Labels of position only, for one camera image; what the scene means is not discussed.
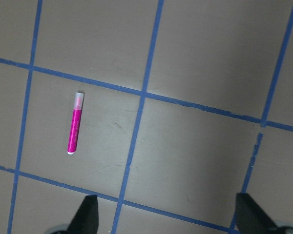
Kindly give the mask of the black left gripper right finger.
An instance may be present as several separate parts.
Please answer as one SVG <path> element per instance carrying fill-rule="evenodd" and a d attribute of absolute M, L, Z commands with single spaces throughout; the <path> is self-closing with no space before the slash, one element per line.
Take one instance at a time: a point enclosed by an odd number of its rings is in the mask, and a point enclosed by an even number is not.
<path fill-rule="evenodd" d="M 278 226 L 248 193 L 236 194 L 235 219 L 241 234 L 278 233 Z"/>

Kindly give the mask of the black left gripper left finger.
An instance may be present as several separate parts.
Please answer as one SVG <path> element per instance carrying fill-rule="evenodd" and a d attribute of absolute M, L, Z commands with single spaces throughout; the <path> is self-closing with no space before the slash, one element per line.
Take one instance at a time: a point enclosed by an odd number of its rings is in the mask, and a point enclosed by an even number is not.
<path fill-rule="evenodd" d="M 99 227 L 99 208 L 96 195 L 87 195 L 70 222 L 69 234 L 96 234 Z"/>

